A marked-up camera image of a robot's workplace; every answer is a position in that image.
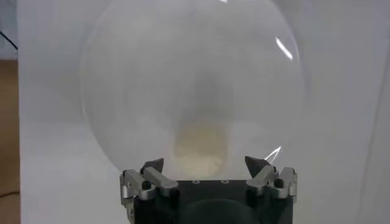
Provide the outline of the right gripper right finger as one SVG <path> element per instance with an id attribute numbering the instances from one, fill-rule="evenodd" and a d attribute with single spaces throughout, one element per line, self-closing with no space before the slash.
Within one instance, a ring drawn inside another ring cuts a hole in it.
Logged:
<path id="1" fill-rule="evenodd" d="M 269 194 L 276 200 L 292 198 L 297 201 L 297 172 L 291 167 L 284 167 L 281 172 L 265 159 L 245 156 L 246 166 L 251 179 L 246 181 L 250 189 L 255 190 L 255 195 L 262 197 Z"/>

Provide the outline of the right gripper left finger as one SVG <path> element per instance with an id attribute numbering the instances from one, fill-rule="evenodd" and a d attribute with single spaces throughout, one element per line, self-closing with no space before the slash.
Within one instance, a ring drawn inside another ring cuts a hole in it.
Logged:
<path id="1" fill-rule="evenodd" d="M 121 204 L 131 224 L 172 223 L 179 204 L 179 182 L 162 174 L 164 159 L 147 161 L 142 168 L 119 176 Z"/>

